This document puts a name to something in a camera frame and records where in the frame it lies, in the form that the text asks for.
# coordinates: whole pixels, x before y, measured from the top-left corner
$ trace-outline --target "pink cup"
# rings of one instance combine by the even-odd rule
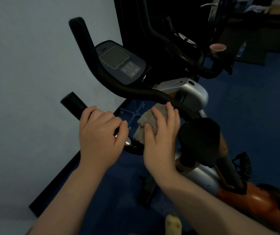
[[[215,43],[215,44],[210,45],[209,48],[211,50],[211,53],[214,54],[216,52],[224,51],[227,48],[227,46],[222,43]]]

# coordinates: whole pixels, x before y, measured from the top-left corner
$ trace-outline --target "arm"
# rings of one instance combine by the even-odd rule
[[[274,234],[176,171],[174,148],[180,118],[178,111],[174,110],[169,102],[166,107],[167,121],[156,108],[152,109],[158,125],[156,136],[152,127],[145,125],[144,163],[192,228],[199,235]]]
[[[115,129],[119,127],[117,137]],[[29,235],[78,234],[89,203],[106,170],[121,154],[128,136],[127,122],[113,113],[88,107],[80,119],[79,166],[39,217]]]

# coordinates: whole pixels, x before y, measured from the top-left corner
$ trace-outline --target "stationary bike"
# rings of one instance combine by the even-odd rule
[[[182,150],[177,159],[186,168],[200,164],[187,173],[194,182],[235,209],[280,232],[280,196],[242,180],[236,172],[219,125],[205,115],[201,117],[200,111],[208,97],[202,86],[189,78],[146,85],[142,81],[147,72],[143,59],[110,40],[94,46],[80,17],[71,19],[69,25],[89,69],[108,90],[123,98],[161,104],[171,102],[179,110],[186,123],[178,133]],[[188,107],[167,94],[176,90],[194,95],[195,105]],[[64,97],[61,103],[78,119],[86,108],[74,93]],[[124,150],[142,155],[143,145],[129,137]]]

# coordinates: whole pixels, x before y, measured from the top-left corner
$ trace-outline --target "hand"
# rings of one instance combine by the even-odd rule
[[[144,164],[156,181],[176,172],[175,139],[180,129],[180,117],[178,110],[174,110],[170,102],[167,102],[166,108],[167,122],[157,108],[152,108],[157,119],[156,136],[154,136],[151,125],[144,126]]]
[[[115,129],[119,127],[117,137]],[[112,166],[122,153],[128,136],[128,124],[115,117],[110,111],[91,106],[86,108],[80,118],[79,142],[81,159],[79,167],[93,167],[104,172]]]

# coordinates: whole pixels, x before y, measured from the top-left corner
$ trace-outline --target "gray rag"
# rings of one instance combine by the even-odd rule
[[[162,115],[164,115],[165,119],[167,120],[168,115],[167,115],[166,105],[157,103],[155,107],[162,113]],[[147,123],[149,123],[152,126],[154,135],[156,135],[158,126],[157,126],[156,118],[152,113],[152,109],[149,109],[140,117],[140,119],[138,120],[139,127],[133,136],[135,140],[138,140],[142,144],[144,144],[144,126]]]

